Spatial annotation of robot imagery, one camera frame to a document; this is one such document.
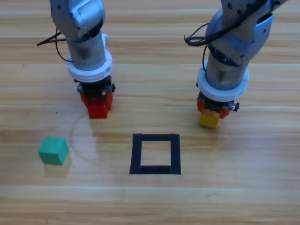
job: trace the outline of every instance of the wooden table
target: wooden table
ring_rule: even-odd
[[[220,0],[104,4],[117,90],[109,118],[89,120],[54,44],[36,46],[55,32],[49,2],[0,1],[0,224],[299,225],[300,1],[275,12],[218,130],[197,125],[203,48],[183,35]],[[180,134],[182,175],[129,175],[133,133]],[[63,166],[38,156],[48,135],[68,142]],[[142,157],[167,165],[170,144],[146,142]]]

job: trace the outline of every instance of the cable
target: cable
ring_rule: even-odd
[[[189,46],[197,47],[197,46],[207,45],[210,42],[215,41],[220,37],[224,36],[234,28],[239,27],[249,16],[251,16],[257,10],[259,10],[266,2],[267,0],[257,0],[244,14],[240,15],[239,19],[237,19],[231,26],[227,28],[217,31],[216,33],[213,33],[207,37],[193,37],[193,35],[195,34],[194,32],[191,36],[187,38],[184,36],[184,40]]]
[[[47,38],[46,40],[44,40],[44,41],[42,41],[40,43],[37,43],[37,46],[47,44],[47,43],[49,43],[49,41],[51,41],[53,38],[55,38],[55,37],[57,37],[59,35],[61,35],[61,32],[59,32],[57,34],[54,34],[52,37],[49,37],[49,38]]]
[[[65,58],[63,58],[62,56],[61,56],[61,54],[60,54],[60,52],[59,52],[59,50],[58,50],[58,46],[57,46],[57,34],[58,34],[58,29],[56,28],[56,32],[55,32],[55,47],[56,47],[56,51],[57,51],[57,54],[61,57],[61,59],[63,59],[64,61],[66,61],[66,62],[73,62],[73,61],[70,61],[70,60],[67,60],[67,59],[65,59]]]
[[[57,39],[57,41],[59,42],[59,41],[66,41],[66,39],[65,38],[62,38],[62,39]],[[42,44],[40,44],[40,45],[44,45],[44,44],[48,44],[48,43],[54,43],[55,42],[55,40],[51,40],[51,41],[48,41],[48,42],[46,42],[46,43],[42,43]]]
[[[207,48],[207,45],[204,48],[203,57],[202,57],[202,66],[203,66],[203,70],[205,71],[205,73],[206,73],[206,68],[204,65],[204,58],[205,58],[206,48]]]

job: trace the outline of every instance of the cube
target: cube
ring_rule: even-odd
[[[38,154],[45,164],[63,165],[69,153],[67,142],[62,137],[46,137]]]

